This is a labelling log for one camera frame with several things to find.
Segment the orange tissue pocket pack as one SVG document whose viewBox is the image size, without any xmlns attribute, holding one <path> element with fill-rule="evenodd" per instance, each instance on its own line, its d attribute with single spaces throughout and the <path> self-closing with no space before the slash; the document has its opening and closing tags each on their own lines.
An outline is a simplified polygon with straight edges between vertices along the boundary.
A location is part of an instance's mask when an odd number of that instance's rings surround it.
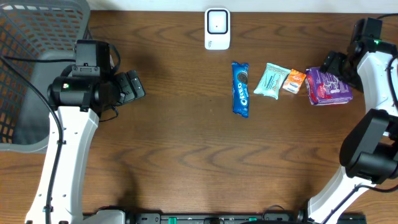
<svg viewBox="0 0 398 224">
<path fill-rule="evenodd" d="M 300 90 L 300 87 L 302 85 L 302 83 L 304 82 L 306 78 L 306 74 L 291 69 L 289 75 L 287 76 L 287 78 L 285 79 L 282 88 L 284 90 L 287 90 L 291 93 L 297 94 Z"/>
</svg>

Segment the teal packet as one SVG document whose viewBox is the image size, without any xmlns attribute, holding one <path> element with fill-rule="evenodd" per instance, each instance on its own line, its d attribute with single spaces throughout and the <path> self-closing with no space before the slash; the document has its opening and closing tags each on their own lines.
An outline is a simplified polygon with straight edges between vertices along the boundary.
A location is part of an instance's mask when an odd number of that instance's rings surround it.
<svg viewBox="0 0 398 224">
<path fill-rule="evenodd" d="M 287 78 L 290 70 L 273 63 L 266 63 L 263 76 L 261 77 L 254 94 L 279 98 L 279 90 Z"/>
</svg>

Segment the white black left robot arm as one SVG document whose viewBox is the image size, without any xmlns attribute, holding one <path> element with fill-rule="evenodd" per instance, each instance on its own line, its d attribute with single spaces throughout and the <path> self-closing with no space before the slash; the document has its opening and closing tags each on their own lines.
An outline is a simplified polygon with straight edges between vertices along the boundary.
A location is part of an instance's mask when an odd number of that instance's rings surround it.
<svg viewBox="0 0 398 224">
<path fill-rule="evenodd" d="M 135 70 L 105 77 L 72 71 L 49 85 L 47 153 L 26 223 L 94 223 L 110 218 L 125 222 L 124 212 L 112 210 L 84 218 L 83 183 L 90 144 L 101 113 L 144 95 Z"/>
</svg>

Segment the blue snack bar wrapper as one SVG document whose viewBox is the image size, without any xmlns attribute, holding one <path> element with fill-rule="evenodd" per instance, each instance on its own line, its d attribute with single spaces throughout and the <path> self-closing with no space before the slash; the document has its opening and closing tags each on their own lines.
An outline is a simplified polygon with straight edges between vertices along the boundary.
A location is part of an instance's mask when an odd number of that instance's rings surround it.
<svg viewBox="0 0 398 224">
<path fill-rule="evenodd" d="M 231 63 L 233 69 L 233 112 L 249 117 L 248 63 Z"/>
</svg>

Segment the purple red tissue pack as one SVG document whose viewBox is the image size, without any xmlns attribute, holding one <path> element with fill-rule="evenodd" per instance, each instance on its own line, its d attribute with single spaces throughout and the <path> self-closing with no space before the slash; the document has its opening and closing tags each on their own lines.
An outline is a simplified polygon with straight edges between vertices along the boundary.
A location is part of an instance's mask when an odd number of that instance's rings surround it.
<svg viewBox="0 0 398 224">
<path fill-rule="evenodd" d="M 320 67 L 305 71 L 305 85 L 312 105 L 339 105 L 353 99 L 351 88 L 330 73 L 322 73 Z"/>
</svg>

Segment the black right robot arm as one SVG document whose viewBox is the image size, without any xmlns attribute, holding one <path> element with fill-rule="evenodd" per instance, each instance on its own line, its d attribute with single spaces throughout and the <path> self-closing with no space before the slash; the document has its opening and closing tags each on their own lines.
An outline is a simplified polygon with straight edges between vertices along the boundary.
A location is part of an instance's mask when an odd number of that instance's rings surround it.
<svg viewBox="0 0 398 224">
<path fill-rule="evenodd" d="M 366 114 L 343 141 L 335 175 L 308 200 L 298 218 L 303 223 L 337 223 L 363 193 L 397 178 L 397 47 L 355 40 L 348 54 L 331 53 L 322 70 L 361 90 Z"/>
</svg>

